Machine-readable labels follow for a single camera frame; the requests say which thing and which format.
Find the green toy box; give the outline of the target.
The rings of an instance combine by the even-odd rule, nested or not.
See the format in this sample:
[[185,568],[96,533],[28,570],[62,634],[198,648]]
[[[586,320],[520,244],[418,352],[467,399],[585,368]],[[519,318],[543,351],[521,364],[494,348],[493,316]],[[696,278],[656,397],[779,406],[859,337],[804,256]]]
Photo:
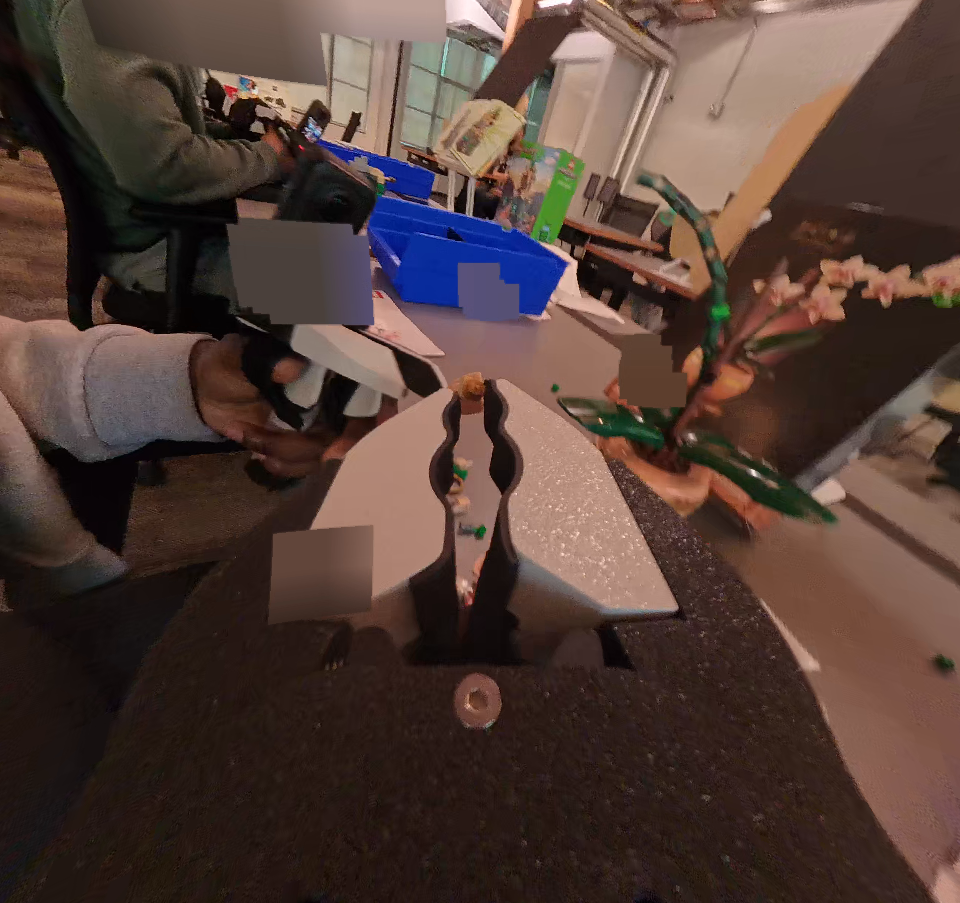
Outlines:
[[566,150],[524,141],[507,162],[507,181],[493,221],[553,245],[584,169],[584,161]]

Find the hanging black panel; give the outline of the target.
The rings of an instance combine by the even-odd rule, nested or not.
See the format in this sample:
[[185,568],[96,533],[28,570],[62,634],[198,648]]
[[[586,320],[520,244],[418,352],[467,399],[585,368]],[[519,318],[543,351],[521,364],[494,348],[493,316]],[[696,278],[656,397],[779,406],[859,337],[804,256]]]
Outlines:
[[582,10],[551,10],[525,21],[471,98],[518,110],[529,86],[547,69],[558,47],[580,28]]

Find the person's left forearm grey sleeve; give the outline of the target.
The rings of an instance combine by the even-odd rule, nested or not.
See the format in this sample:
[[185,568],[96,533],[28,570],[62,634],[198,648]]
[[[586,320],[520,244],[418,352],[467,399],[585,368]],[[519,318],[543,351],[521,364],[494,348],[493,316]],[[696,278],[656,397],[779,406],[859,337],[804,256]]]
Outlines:
[[190,379],[202,334],[1,319],[2,454],[45,444],[95,463],[159,441],[223,442]]

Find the toy brick orchid plant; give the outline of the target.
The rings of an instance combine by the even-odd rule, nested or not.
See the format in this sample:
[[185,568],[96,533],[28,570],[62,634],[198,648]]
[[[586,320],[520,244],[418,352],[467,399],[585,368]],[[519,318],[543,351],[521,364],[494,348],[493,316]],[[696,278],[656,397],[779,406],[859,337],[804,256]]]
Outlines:
[[797,281],[781,261],[752,284],[752,300],[737,316],[729,304],[729,277],[714,224],[666,177],[643,171],[638,183],[656,192],[675,218],[694,231],[709,288],[701,344],[681,368],[685,402],[657,408],[627,397],[627,372],[606,389],[606,402],[559,397],[558,406],[599,439],[600,451],[619,461],[673,510],[688,517],[715,497],[748,530],[778,516],[833,524],[836,517],[809,491],[715,432],[696,429],[702,417],[720,416],[725,403],[747,393],[782,358],[817,345],[831,325],[846,319],[850,292],[887,310],[901,300],[939,309],[958,306],[958,257],[915,274],[907,264],[883,271],[861,256],[822,260]]

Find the wooden background table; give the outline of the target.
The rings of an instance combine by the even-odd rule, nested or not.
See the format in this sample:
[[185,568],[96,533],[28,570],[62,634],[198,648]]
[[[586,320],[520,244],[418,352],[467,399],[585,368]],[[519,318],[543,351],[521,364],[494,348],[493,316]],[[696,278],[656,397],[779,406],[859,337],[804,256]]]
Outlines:
[[700,294],[688,283],[665,273],[664,261],[650,254],[650,251],[662,249],[653,241],[576,216],[568,216],[564,220],[558,239],[573,248],[582,249],[585,256],[595,257],[632,273],[674,297],[689,301],[700,298]]

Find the small blue plastic bin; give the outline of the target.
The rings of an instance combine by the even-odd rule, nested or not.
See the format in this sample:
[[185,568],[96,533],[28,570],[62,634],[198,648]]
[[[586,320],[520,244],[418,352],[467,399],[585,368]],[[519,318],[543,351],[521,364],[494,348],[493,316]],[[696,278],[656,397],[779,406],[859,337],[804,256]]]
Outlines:
[[429,201],[432,196],[436,175],[429,169],[341,141],[321,139],[319,145],[345,163],[352,163],[357,158],[366,159],[370,167],[387,177],[386,191],[389,193],[419,201]]

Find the white crumpled paper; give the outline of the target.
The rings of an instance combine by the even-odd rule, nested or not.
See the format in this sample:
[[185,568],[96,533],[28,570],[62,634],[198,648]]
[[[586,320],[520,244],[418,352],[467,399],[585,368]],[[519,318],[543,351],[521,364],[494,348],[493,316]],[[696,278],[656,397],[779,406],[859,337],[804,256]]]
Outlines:
[[627,322],[617,311],[589,295],[558,289],[550,303],[599,333],[621,335],[629,330]]

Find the large blue plastic bin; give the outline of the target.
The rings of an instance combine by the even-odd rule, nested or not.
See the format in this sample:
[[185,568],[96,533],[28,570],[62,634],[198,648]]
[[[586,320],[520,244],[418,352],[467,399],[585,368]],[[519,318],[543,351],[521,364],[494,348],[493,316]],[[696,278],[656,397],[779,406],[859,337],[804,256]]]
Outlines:
[[519,315],[539,318],[569,265],[522,232],[390,194],[378,198],[366,232],[381,270],[414,304],[462,308],[460,266],[492,267],[503,286],[516,287]]

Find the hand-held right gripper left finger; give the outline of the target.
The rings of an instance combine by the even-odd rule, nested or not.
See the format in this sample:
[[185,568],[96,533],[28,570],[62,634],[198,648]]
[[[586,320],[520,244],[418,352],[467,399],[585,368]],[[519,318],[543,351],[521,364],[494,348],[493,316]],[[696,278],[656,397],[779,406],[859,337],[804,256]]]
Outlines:
[[379,628],[400,649],[445,655],[458,641],[448,493],[461,402],[442,389],[375,429],[342,460],[311,526],[322,549],[320,619]]

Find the building instruction booklet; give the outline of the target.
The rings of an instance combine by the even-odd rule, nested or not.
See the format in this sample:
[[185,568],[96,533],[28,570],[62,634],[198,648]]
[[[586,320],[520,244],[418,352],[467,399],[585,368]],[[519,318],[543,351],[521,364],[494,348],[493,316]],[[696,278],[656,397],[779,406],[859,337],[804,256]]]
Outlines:
[[457,174],[478,178],[498,165],[511,142],[522,137],[526,112],[501,100],[474,99],[451,118],[434,146],[440,165]]

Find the white paper with red print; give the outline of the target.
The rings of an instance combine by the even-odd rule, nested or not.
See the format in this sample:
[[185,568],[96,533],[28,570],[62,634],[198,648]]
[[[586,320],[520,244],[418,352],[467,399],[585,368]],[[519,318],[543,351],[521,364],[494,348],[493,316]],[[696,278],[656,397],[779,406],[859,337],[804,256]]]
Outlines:
[[374,321],[368,327],[369,333],[386,343],[401,346],[419,357],[436,359],[446,356],[386,292],[374,289],[372,306]]

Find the black office chair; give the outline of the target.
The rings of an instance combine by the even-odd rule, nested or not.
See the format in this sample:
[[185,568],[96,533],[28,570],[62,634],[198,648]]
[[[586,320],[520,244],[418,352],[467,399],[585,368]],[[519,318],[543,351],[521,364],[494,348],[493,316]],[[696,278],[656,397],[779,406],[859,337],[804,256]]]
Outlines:
[[[101,260],[114,252],[90,179],[68,146],[68,138],[37,92],[27,71],[2,65],[2,102],[30,130],[52,172],[64,208],[67,230],[66,297],[70,321],[80,330],[93,327],[93,298],[106,273]],[[166,242],[165,288],[139,294],[119,288],[103,297],[106,312],[128,325],[155,333],[208,333],[221,339],[240,330],[227,301],[194,291],[200,250],[205,239],[225,237],[238,222],[235,200],[195,206],[134,202],[133,218],[159,229]]]

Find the grey desk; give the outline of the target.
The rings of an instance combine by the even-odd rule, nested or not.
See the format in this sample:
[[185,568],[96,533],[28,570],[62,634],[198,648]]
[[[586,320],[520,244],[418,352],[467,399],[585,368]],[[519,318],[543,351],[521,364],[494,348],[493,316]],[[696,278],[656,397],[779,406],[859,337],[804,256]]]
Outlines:
[[[479,322],[390,298],[390,327],[417,326],[448,381],[506,378],[559,414],[561,394],[600,397],[635,330],[551,308],[542,320]],[[833,526],[787,520],[755,541],[704,511],[692,522],[773,614],[817,697],[846,767],[936,901],[958,901],[958,586],[855,513]]]

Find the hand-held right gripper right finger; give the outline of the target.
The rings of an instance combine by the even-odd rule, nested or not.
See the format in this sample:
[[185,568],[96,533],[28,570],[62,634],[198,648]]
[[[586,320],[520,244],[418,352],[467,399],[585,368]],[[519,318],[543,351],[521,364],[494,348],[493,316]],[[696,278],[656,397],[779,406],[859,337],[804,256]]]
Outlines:
[[468,621],[490,664],[569,633],[678,617],[680,607],[604,456],[507,380],[486,382],[489,474],[501,498]]

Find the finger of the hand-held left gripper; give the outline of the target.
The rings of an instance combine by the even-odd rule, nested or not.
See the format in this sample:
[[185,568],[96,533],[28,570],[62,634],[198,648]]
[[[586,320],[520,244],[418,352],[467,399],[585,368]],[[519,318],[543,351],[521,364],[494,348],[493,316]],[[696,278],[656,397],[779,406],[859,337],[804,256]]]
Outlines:
[[295,324],[290,347],[309,368],[290,384],[290,399],[318,400],[327,376],[353,381],[362,392],[401,400],[413,393],[429,397],[448,388],[438,367],[400,346],[365,330],[342,325]]

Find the silver ventilation duct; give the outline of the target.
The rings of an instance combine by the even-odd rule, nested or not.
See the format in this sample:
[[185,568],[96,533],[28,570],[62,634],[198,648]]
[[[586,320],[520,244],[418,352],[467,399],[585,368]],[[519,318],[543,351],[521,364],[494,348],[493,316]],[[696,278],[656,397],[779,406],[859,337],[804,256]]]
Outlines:
[[568,12],[582,10],[579,28],[568,35],[558,49],[574,33],[586,30],[596,33],[611,43],[615,50],[649,71],[649,78],[641,90],[636,103],[630,110],[630,117],[623,130],[617,152],[610,169],[601,173],[601,177],[610,177],[624,189],[629,184],[630,172],[638,164],[645,147],[646,138],[654,122],[654,117],[662,105],[672,72],[677,64],[674,50],[663,40],[648,30],[633,23],[626,15],[614,8],[607,0],[547,0],[553,4],[541,6],[534,0],[534,8],[519,24],[514,35],[504,39],[501,54],[510,46],[521,26],[529,19],[546,14],[551,10]]

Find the large black box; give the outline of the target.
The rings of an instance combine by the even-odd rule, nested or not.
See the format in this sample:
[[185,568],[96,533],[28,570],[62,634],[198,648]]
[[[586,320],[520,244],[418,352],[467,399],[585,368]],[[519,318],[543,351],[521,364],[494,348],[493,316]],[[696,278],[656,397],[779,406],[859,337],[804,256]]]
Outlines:
[[[958,256],[959,0],[923,0],[813,141],[747,238],[728,282],[734,313],[783,259],[798,278],[862,256],[918,274]],[[856,289],[846,318],[788,355],[715,419],[736,447],[803,489],[843,468],[873,425],[959,344],[957,307]]]

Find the person's left hand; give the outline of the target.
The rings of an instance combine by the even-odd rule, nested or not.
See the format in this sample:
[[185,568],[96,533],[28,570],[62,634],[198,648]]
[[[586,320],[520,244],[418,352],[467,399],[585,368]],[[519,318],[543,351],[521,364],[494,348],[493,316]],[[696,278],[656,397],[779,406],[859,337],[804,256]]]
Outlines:
[[272,408],[242,369],[249,341],[233,333],[198,342],[190,356],[190,380],[203,423],[243,446],[270,476],[307,477],[342,460],[370,432],[367,420],[349,422],[339,435],[324,426],[296,430],[271,423]]

